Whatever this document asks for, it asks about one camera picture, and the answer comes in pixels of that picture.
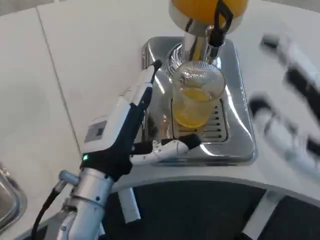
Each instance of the white countertop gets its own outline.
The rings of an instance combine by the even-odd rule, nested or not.
[[[107,113],[122,86],[137,79],[144,43],[154,36],[183,35],[169,17],[167,1],[68,0],[40,6],[39,12],[80,144],[90,120]],[[299,97],[282,84],[285,70],[260,52],[259,43],[263,32],[287,32],[317,64],[319,21],[316,12],[251,0],[243,22],[228,35],[239,53],[248,98],[265,90],[284,114],[309,132],[318,127]],[[320,206],[320,179],[292,169],[257,134],[256,141],[259,156],[252,165],[135,167],[116,189],[169,180],[219,180],[282,189]]]
[[[28,230],[61,169],[80,155],[35,9],[0,17],[0,162],[27,196],[22,217],[0,239]],[[64,191],[45,217],[60,209]]]

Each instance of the glass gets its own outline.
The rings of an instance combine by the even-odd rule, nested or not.
[[[204,61],[182,64],[172,83],[173,117],[187,128],[199,128],[209,120],[226,87],[220,70]]]
[[[214,25],[218,0],[172,0],[173,5],[189,18]],[[248,0],[223,0],[233,13],[233,18],[244,14]]]

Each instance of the robotic arm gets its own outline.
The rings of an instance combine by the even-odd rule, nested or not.
[[[319,72],[288,37],[267,34],[261,46],[278,57],[287,68],[285,81],[307,102],[318,123],[320,121]],[[268,144],[293,167],[320,177],[320,144],[312,137],[299,135],[297,127],[275,110],[262,96],[249,103],[253,121]],[[266,191],[237,240],[257,240],[284,195]]]
[[[33,225],[33,240],[42,215],[67,184],[73,186],[70,197],[55,216],[54,224],[48,226],[45,239],[97,239],[114,182],[129,174],[133,165],[176,158],[200,145],[201,141],[195,134],[161,142],[134,143],[151,102],[155,74],[161,65],[161,61],[156,60],[143,70],[138,82],[130,88],[129,97],[121,96],[109,117],[98,117],[90,124],[84,139],[80,173],[60,172],[59,182]]]

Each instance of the black floor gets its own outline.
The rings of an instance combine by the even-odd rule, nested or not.
[[[135,189],[143,218],[125,225],[113,194],[104,220],[109,240],[233,240],[264,194],[246,185],[183,181]],[[286,197],[259,240],[319,240],[320,209]]]

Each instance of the white tile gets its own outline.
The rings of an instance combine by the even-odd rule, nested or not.
[[[60,170],[76,173],[80,156],[36,10],[0,17],[0,32],[0,161],[28,200],[5,240],[32,227]]]
[[[90,121],[138,79],[143,44],[180,32],[161,1],[68,0],[38,9],[80,144]],[[163,20],[150,24],[146,9],[165,13]]]
[[[307,9],[320,13],[320,1],[319,0],[265,0],[267,2],[286,4],[302,9]]]

